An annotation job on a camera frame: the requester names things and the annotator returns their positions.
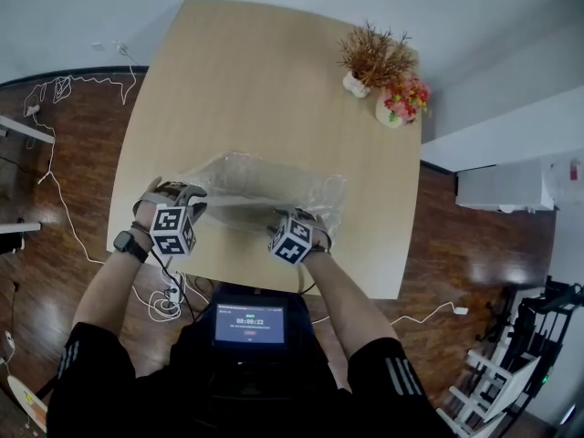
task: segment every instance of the baseboard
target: baseboard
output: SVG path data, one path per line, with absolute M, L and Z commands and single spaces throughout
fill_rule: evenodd
M 137 65 L 132 66 L 132 71 L 134 73 L 144 74 L 148 71 L 149 66 L 147 65 Z M 12 79 L 11 81 L 5 81 L 0 83 L 0 88 L 5 88 L 7 86 L 14 86 L 15 84 L 28 83 L 30 81 L 38 81 L 42 78 L 58 78 L 58 77 L 79 77 L 89 74 L 107 74 L 107 75 L 125 75 L 130 73 L 130 67 L 128 65 L 115 65 L 110 67 L 91 67 L 91 68 L 74 68 L 74 69 L 61 69 L 59 71 L 49 71 L 47 73 L 40 73 L 38 75 L 32 75 L 30 77 L 23 77 L 18 79 Z
M 453 175 L 454 174 L 454 172 L 449 171 L 448 169 L 445 169 L 445 168 L 440 167 L 438 165 L 431 164 L 431 163 L 426 162 L 426 161 L 420 160 L 420 165 L 422 167 L 425 167 L 426 169 L 430 169 L 431 171 L 441 173 L 442 175 Z

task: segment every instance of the wooden floor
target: wooden floor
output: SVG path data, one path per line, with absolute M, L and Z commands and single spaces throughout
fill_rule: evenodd
M 119 76 L 126 85 L 128 76 Z M 39 121 L 55 128 L 57 143 L 53 171 L 58 178 L 79 238 L 93 258 L 104 259 L 110 198 L 121 144 L 139 85 L 125 106 L 120 91 L 107 84 L 74 83 L 69 98 L 52 104 L 47 89 Z M 0 113 L 22 119 L 23 101 L 34 84 L 0 89 Z M 0 140 L 0 154 L 18 159 L 42 175 L 50 149 L 37 144 L 26 150 L 17 134 Z M 19 186 L 15 188 L 14 179 Z M 37 178 L 0 163 L 0 203 L 4 221 L 19 215 L 43 223 L 40 233 L 26 240 L 26 250 L 0 256 L 0 332 L 10 329 L 13 283 L 16 294 L 16 354 L 13 374 L 33 391 L 57 370 L 77 303 L 98 265 L 86 261 L 75 240 L 57 187 L 50 178 Z M 443 302 L 468 307 L 465 317 L 448 308 L 423 326 L 403 320 L 396 329 L 431 400 L 438 404 L 456 381 L 465 353 L 475 347 L 475 334 L 488 322 L 487 301 L 496 302 L 505 283 L 540 285 L 548 271 L 555 216 L 494 214 L 472 211 L 454 204 L 454 178 L 422 168 L 412 243 L 398 301 L 378 301 L 389 319 L 401 315 L 423 318 Z M 159 272 L 145 266 L 136 287 L 148 298 L 160 286 Z M 191 297 L 195 306 L 200 300 Z M 319 297 L 308 297 L 313 319 L 325 315 Z M 189 321 L 154 323 L 146 307 L 131 296 L 121 341 L 128 349 L 138 375 L 157 370 L 168 358 L 170 346 Z M 346 361 L 330 324 L 316 325 L 318 338 L 331 363 L 342 376 Z

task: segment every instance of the dried plant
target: dried plant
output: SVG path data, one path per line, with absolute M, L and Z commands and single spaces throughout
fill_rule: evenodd
M 339 41 L 343 59 L 353 77 L 367 88 L 382 88 L 409 72 L 416 61 L 407 48 L 411 38 L 403 33 L 399 41 L 391 38 L 391 30 L 378 33 L 368 21 L 355 27 L 347 40 Z

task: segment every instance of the potted plant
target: potted plant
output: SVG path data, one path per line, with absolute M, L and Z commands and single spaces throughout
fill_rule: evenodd
M 428 85 L 417 77 L 393 81 L 382 89 L 375 106 L 375 117 L 390 128 L 410 124 L 420 110 L 428 110 L 429 96 Z
M 365 22 L 355 27 L 346 40 L 339 41 L 343 59 L 341 66 L 349 69 L 343 86 L 358 98 L 367 96 L 372 88 L 387 86 L 415 65 L 407 48 L 410 38 L 404 33 L 399 41 L 391 38 L 391 31 L 378 33 Z

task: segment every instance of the display screen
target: display screen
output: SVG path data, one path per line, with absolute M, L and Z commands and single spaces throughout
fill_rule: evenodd
M 284 309 L 217 304 L 215 340 L 283 344 Z

